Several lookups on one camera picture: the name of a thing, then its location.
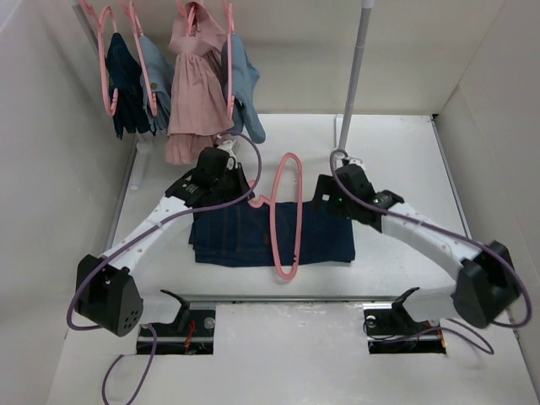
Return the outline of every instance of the white table surface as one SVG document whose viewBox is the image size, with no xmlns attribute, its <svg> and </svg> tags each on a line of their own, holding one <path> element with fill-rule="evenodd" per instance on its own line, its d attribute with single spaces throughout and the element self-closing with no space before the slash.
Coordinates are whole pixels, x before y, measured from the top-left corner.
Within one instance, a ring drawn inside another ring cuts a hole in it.
<svg viewBox="0 0 540 405">
<path fill-rule="evenodd" d="M 328 172 L 333 116 L 263 116 L 265 174 L 258 192 L 268 195 L 284 152 L 305 167 L 306 199 L 316 176 Z M 427 116 L 360 116 L 348 150 L 364 160 L 376 188 L 401 193 L 422 213 L 462 231 L 461 221 Z M 242 160 L 248 156 L 243 148 Z M 247 165 L 248 174 L 253 172 Z M 142 190 L 129 194 L 117 240 L 143 219 L 182 170 L 150 162 Z M 294 195 L 283 182 L 280 200 Z M 180 294 L 366 296 L 400 294 L 413 285 L 434 287 L 450 279 L 398 242 L 355 226 L 357 260 L 351 267 L 302 266 L 288 285 L 271 268 L 228 269 L 193 263 L 187 235 L 148 271 L 145 287 Z M 219 305 L 214 355 L 159 356 L 134 404 L 536 404 L 527 368 L 512 331 L 482 334 L 495 356 L 473 351 L 445 335 L 448 355 L 368 355 L 360 303 Z M 77 323 L 85 323 L 76 316 Z M 106 370 L 118 354 L 133 354 L 136 332 L 118 338 L 105 331 L 69 331 L 49 405 L 101 404 Z M 111 374 L 111 404 L 132 395 L 147 356 L 127 356 Z"/>
<path fill-rule="evenodd" d="M 330 173 L 334 115 L 262 115 L 261 120 L 267 141 L 260 145 L 263 173 L 256 194 L 270 195 L 281 158 L 293 152 L 304 166 L 304 200 L 312 199 L 318 175 Z M 187 170 L 165 163 L 164 145 L 163 138 L 156 138 L 141 189 L 128 192 L 115 243 L 146 218 L 165 189 Z M 434 221 L 463 232 L 428 116 L 354 116 L 347 149 L 366 163 L 376 190 L 392 190 Z M 257 161 L 246 143 L 241 145 L 239 157 L 248 180 L 253 178 Z M 290 170 L 281 181 L 280 202 L 296 201 L 294 162 L 287 167 Z M 354 224 L 356 260 L 351 265 L 300 266 L 296 278 L 285 285 L 278 281 L 273 267 L 227 268 L 195 263 L 188 236 L 189 229 L 152 263 L 138 285 L 141 291 L 159 291 L 167 286 L 187 296 L 373 297 L 398 296 L 412 286 L 430 288 L 452 282 L 429 259 L 361 224 Z"/>
<path fill-rule="evenodd" d="M 158 356 L 134 405 L 537 404 L 511 331 L 482 331 L 495 356 L 449 333 L 447 355 L 369 355 L 360 306 L 219 305 L 214 354 Z M 136 338 L 70 331 L 48 405 L 103 403 L 105 372 L 118 354 L 134 353 Z M 132 355 L 116 366 L 106 390 L 112 405 L 131 397 L 147 361 Z"/>
</svg>

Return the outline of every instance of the pink garment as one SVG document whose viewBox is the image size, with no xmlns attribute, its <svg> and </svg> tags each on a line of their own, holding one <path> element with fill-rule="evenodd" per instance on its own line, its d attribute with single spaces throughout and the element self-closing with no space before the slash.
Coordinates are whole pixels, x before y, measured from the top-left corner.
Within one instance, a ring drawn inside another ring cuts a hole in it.
<svg viewBox="0 0 540 405">
<path fill-rule="evenodd" d="M 172 84 L 169 141 L 165 160 L 175 165 L 191 163 L 216 135 L 234 126 L 220 83 L 221 48 L 227 35 L 198 2 L 191 35 L 186 20 L 178 13 L 169 49 L 177 53 Z"/>
</svg>

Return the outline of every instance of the black mount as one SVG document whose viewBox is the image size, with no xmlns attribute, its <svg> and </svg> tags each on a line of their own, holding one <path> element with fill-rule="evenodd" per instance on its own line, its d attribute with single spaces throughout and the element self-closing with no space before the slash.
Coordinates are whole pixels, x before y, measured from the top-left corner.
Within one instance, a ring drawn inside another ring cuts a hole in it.
<svg viewBox="0 0 540 405">
<path fill-rule="evenodd" d="M 367 330 L 374 336 L 409 336 L 421 332 L 428 326 L 416 322 L 403 308 L 403 302 L 419 287 L 405 291 L 386 308 L 369 308 L 364 310 Z"/>
<path fill-rule="evenodd" d="M 77 289 L 103 259 L 87 255 L 77 267 Z M 75 310 L 115 335 L 126 336 L 143 314 L 143 299 L 124 267 L 105 266 L 84 289 Z"/>
<path fill-rule="evenodd" d="M 361 166 L 349 164 L 344 160 L 343 167 L 336 169 L 337 178 L 343 183 L 345 188 L 353 193 L 357 198 L 373 207 L 388 209 L 397 203 L 403 203 L 403 198 L 397 194 L 384 190 L 375 192 L 373 185 Z M 351 200 L 339 188 L 334 178 L 330 175 L 319 175 L 317 181 L 313 203 L 319 209 L 321 202 L 328 200 L 327 212 L 339 215 L 344 218 L 354 219 L 361 224 L 369 225 L 373 229 L 381 232 L 381 214 L 375 213 L 362 207 Z"/>
<path fill-rule="evenodd" d="M 488 245 L 513 267 L 508 249 L 494 240 Z M 463 260 L 452 295 L 457 313 L 474 327 L 485 328 L 517 300 L 520 288 L 512 275 L 483 251 L 472 261 Z"/>
<path fill-rule="evenodd" d="M 218 148 L 205 148 L 199 154 L 197 166 L 189 170 L 165 191 L 166 197 L 183 200 L 187 207 L 209 207 L 227 203 L 246 194 L 250 189 L 242 165 L 228 170 L 233 159 Z"/>
</svg>

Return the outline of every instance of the jeans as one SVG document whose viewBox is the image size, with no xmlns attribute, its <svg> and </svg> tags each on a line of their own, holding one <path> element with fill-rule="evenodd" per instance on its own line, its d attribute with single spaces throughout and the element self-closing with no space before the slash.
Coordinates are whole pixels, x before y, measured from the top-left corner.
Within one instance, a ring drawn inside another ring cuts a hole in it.
<svg viewBox="0 0 540 405">
<path fill-rule="evenodd" d="M 293 262 L 296 208 L 296 202 L 279 202 L 276 208 L 279 256 L 284 266 Z M 189 238 L 195 262 L 226 267 L 273 266 L 269 214 L 268 205 L 253 208 L 240 202 L 198 215 Z M 350 219 L 328 214 L 324 204 L 316 211 L 312 202 L 304 202 L 302 220 L 300 265 L 354 260 Z"/>
</svg>

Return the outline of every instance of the clothes hanger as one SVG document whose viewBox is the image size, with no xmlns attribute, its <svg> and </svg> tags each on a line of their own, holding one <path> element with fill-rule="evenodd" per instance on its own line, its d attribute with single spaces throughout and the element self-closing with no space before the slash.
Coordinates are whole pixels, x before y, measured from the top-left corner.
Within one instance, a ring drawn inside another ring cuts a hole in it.
<svg viewBox="0 0 540 405">
<path fill-rule="evenodd" d="M 281 175 L 283 174 L 285 165 L 287 164 L 287 160 L 289 159 L 294 160 L 296 162 L 296 165 L 298 166 L 298 205 L 296 208 L 296 235 L 294 238 L 293 266 L 290 273 L 284 273 L 281 267 L 281 258 L 279 257 L 278 232 L 276 229 L 276 204 L 278 202 L 278 189 L 279 182 L 281 181 Z M 250 187 L 253 187 L 254 181 L 249 181 L 248 184 Z M 270 206 L 270 241 L 272 243 L 273 263 L 276 267 L 276 272 L 278 273 L 278 276 L 281 279 L 287 281 L 292 280 L 294 276 L 296 276 L 296 273 L 298 272 L 298 266 L 300 264 L 300 243 L 302 235 L 303 208 L 302 189 L 302 162 L 300 158 L 295 154 L 286 153 L 281 159 L 278 171 L 276 172 L 276 176 L 273 179 L 272 196 L 269 199 L 268 197 L 259 196 L 258 199 L 251 199 L 248 202 L 253 208 L 260 208 L 263 204 L 267 204 L 268 206 Z"/>
<path fill-rule="evenodd" d="M 233 50 L 230 43 L 230 37 L 235 32 L 235 19 L 233 15 L 233 5 L 227 0 L 223 0 L 223 10 L 227 21 L 229 23 L 229 29 L 227 31 L 227 72 L 228 79 L 228 92 L 227 92 L 227 115 L 229 118 L 233 116 L 233 109 L 235 108 L 235 97 L 233 96 Z"/>
<path fill-rule="evenodd" d="M 190 6 L 189 14 L 187 12 L 186 6 L 181 2 L 181 0 L 176 0 L 176 6 L 178 7 L 178 11 L 180 11 L 180 14 L 182 14 L 182 17 L 184 17 L 184 19 L 186 19 L 187 21 L 186 35 L 189 36 L 192 33 L 193 22 L 195 21 L 195 6 Z"/>
<path fill-rule="evenodd" d="M 101 94 L 103 95 L 103 104 L 105 105 L 105 112 L 109 116 L 116 114 L 116 105 L 118 104 L 118 89 L 115 89 L 112 94 L 112 101 L 109 97 L 109 80 L 107 79 L 107 68 L 105 66 L 105 43 L 104 43 L 104 28 L 107 17 L 111 16 L 112 27 L 115 33 L 118 32 L 118 26 L 116 25 L 115 16 L 112 13 L 111 6 L 103 8 L 101 16 L 98 18 L 94 6 L 89 5 L 86 0 L 81 0 L 86 13 L 94 19 L 97 36 L 98 36 L 98 53 L 100 58 L 100 71 L 101 71 Z"/>
<path fill-rule="evenodd" d="M 149 100 L 150 110 L 152 111 L 153 116 L 158 115 L 158 100 L 156 98 L 155 92 L 152 91 L 149 80 L 149 72 L 146 68 L 146 62 L 144 61 L 143 50 L 141 49 L 141 41 L 139 40 L 140 36 L 144 35 L 143 27 L 140 20 L 138 19 L 137 11 L 135 9 L 135 4 L 133 1 L 129 2 L 127 6 L 125 0 L 120 0 L 120 4 L 124 9 L 124 13 L 129 19 L 129 23 L 132 27 L 133 39 L 135 40 L 135 46 L 137 47 L 138 59 L 141 62 L 141 69 L 143 70 L 144 84 L 146 86 L 146 92 L 148 95 L 152 95 L 152 98 Z"/>
</svg>

